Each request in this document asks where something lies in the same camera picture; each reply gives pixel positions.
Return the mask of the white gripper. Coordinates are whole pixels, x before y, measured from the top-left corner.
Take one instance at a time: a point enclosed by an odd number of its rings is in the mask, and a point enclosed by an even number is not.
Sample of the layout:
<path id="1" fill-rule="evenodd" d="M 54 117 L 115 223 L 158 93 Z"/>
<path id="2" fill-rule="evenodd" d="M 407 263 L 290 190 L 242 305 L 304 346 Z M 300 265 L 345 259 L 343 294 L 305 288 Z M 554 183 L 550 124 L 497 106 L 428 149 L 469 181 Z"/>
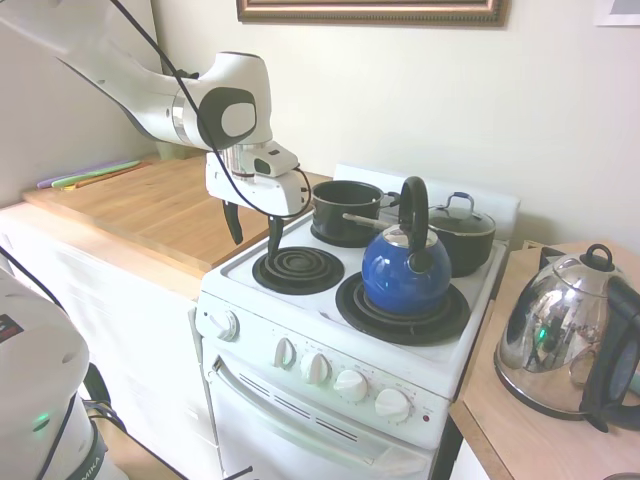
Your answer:
<path id="1" fill-rule="evenodd" d="M 223 213 L 232 240 L 236 245 L 244 240 L 237 205 L 274 214 L 268 216 L 268 255 L 276 256 L 284 229 L 280 216 L 299 215 L 310 200 L 309 187 L 301 174 L 293 170 L 277 177 L 255 174 L 249 179 L 231 176 L 231 180 L 215 154 L 209 152 L 205 167 L 206 189 L 212 197 L 223 200 Z"/>

